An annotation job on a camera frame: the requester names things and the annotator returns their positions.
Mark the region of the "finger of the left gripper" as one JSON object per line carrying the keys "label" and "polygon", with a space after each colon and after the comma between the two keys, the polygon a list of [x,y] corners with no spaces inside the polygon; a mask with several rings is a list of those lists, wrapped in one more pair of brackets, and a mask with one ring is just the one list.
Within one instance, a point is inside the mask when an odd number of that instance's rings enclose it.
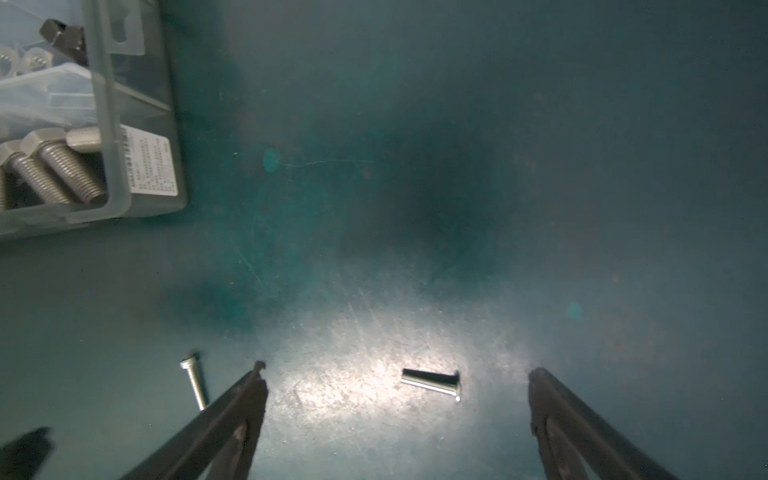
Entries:
{"label": "finger of the left gripper", "polygon": [[25,433],[1,447],[1,478],[33,479],[54,449],[51,429],[41,427]]}

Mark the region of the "small silver screw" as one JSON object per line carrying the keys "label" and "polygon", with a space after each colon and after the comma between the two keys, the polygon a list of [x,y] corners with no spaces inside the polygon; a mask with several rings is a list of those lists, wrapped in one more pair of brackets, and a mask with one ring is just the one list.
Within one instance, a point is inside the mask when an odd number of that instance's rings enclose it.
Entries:
{"label": "small silver screw", "polygon": [[208,406],[208,399],[199,368],[198,355],[196,353],[189,354],[180,362],[180,367],[187,374],[199,410],[205,410]]}

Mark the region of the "silver nut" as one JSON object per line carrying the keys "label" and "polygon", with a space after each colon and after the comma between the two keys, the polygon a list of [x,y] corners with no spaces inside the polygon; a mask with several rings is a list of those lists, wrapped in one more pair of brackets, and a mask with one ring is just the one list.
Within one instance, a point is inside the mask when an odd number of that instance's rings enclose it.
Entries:
{"label": "silver nut", "polygon": [[0,46],[0,79],[13,78],[18,74],[21,59],[18,51],[9,46]]}
{"label": "silver nut", "polygon": [[30,74],[49,69],[54,64],[54,55],[40,47],[28,49],[21,57],[21,74]]}

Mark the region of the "small black screw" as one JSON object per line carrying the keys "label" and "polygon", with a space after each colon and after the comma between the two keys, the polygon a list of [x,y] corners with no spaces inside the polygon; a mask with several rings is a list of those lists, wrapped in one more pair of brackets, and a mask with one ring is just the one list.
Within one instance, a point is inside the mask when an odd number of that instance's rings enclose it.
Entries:
{"label": "small black screw", "polygon": [[460,372],[443,374],[413,369],[403,369],[400,382],[406,385],[422,388],[432,392],[448,395],[454,398],[456,403],[461,401],[462,386]]}

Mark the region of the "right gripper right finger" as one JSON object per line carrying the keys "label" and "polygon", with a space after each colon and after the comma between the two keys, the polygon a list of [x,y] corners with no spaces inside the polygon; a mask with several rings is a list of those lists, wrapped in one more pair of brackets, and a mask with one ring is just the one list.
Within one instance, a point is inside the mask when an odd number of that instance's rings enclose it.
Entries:
{"label": "right gripper right finger", "polygon": [[528,376],[531,430],[548,479],[668,479],[675,476],[639,450],[548,370]]}

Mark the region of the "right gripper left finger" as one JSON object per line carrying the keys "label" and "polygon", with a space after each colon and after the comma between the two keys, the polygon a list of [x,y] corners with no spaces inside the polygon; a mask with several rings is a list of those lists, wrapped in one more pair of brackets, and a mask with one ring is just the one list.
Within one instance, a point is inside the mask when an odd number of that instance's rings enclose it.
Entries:
{"label": "right gripper left finger", "polygon": [[126,479],[246,479],[264,422],[267,382],[258,361]]}

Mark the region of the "black nut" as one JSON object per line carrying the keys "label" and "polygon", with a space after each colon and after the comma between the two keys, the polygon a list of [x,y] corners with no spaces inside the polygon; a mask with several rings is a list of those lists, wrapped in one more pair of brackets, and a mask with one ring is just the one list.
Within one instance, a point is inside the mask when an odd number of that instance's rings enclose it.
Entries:
{"label": "black nut", "polygon": [[39,33],[54,50],[77,65],[88,67],[88,54],[84,28],[69,25],[56,19],[46,19]]}

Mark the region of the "silver hex bolt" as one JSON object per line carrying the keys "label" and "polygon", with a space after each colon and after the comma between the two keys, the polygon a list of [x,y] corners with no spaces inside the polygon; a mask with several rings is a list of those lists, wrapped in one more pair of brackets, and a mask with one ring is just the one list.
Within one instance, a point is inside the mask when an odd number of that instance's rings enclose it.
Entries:
{"label": "silver hex bolt", "polygon": [[97,126],[71,129],[65,134],[65,142],[70,149],[79,153],[102,151],[101,131]]}
{"label": "silver hex bolt", "polygon": [[83,204],[102,205],[107,201],[106,187],[79,154],[66,144],[64,129],[33,130],[21,140],[20,147],[25,154],[50,167]]}
{"label": "silver hex bolt", "polygon": [[54,179],[41,160],[21,149],[20,140],[1,144],[1,167],[20,178],[44,204],[73,204],[71,196]]}

